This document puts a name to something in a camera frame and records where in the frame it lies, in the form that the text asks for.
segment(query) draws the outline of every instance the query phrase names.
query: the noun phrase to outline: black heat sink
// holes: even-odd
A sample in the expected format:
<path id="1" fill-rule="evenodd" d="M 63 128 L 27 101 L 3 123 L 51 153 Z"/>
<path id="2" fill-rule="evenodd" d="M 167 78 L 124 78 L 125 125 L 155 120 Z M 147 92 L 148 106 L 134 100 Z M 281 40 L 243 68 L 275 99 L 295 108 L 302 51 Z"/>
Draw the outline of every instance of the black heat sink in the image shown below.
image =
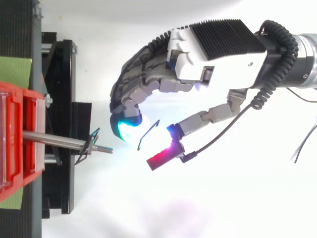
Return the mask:
<path id="1" fill-rule="evenodd" d="M 207 60 L 265 52 L 265 47 L 241 20 L 205 21 L 194 24 L 191 30 Z"/>

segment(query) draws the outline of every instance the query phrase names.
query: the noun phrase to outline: black metal frame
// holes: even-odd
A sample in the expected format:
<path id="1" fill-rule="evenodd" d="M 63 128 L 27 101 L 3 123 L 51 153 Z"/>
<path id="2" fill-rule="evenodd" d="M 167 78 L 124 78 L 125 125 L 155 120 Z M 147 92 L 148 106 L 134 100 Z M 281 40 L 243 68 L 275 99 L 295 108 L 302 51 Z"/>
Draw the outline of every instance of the black metal frame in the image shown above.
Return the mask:
<path id="1" fill-rule="evenodd" d="M 90 130 L 91 104 L 75 102 L 75 44 L 71 40 L 48 42 L 52 33 L 42 33 L 42 40 L 52 44 L 48 54 L 42 54 L 42 71 L 47 92 L 53 103 L 47 109 L 46 131 L 59 136 L 87 140 Z M 74 209 L 74 164 L 77 152 L 46 146 L 61 164 L 46 164 L 42 184 L 42 217 L 50 217 L 50 209 L 69 214 Z"/>

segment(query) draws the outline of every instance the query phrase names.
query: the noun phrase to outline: threaded bolt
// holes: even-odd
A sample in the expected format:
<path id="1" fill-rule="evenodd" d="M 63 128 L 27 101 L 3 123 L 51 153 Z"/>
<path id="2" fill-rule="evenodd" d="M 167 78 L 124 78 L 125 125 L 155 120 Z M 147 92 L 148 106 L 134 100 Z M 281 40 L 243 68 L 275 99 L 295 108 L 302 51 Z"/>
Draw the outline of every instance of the threaded bolt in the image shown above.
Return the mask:
<path id="1" fill-rule="evenodd" d="M 113 148 L 100 146 L 100 145 L 94 145 L 93 146 L 93 150 L 94 151 L 99 151 L 99 152 L 105 152 L 105 153 L 109 153 L 109 154 L 113 153 Z"/>

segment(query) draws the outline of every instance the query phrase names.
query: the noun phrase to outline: red plastic bin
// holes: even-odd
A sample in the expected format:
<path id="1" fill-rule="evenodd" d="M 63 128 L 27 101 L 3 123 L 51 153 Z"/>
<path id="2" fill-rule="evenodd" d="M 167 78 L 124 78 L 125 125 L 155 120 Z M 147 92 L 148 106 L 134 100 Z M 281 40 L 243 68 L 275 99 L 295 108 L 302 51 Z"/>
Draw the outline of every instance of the red plastic bin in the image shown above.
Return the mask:
<path id="1" fill-rule="evenodd" d="M 45 133 L 45 101 L 41 94 L 23 90 L 23 130 Z M 23 141 L 24 185 L 36 179 L 44 169 L 45 145 Z"/>
<path id="2" fill-rule="evenodd" d="M 24 185 L 22 106 L 23 90 L 0 83 L 0 202 Z"/>
<path id="3" fill-rule="evenodd" d="M 23 130 L 45 133 L 44 98 L 0 82 L 0 202 L 44 169 L 45 145 L 23 141 Z"/>

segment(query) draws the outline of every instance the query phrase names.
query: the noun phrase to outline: green mat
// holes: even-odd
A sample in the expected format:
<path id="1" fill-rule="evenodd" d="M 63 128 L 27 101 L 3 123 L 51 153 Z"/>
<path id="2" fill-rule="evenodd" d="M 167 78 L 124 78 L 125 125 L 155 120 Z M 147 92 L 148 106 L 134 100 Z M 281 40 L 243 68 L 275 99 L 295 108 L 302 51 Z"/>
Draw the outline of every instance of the green mat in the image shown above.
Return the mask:
<path id="1" fill-rule="evenodd" d="M 31 64 L 31 59 L 0 57 L 0 82 L 28 89 Z M 21 209 L 22 195 L 23 188 L 20 188 L 14 195 L 0 202 L 0 209 Z"/>

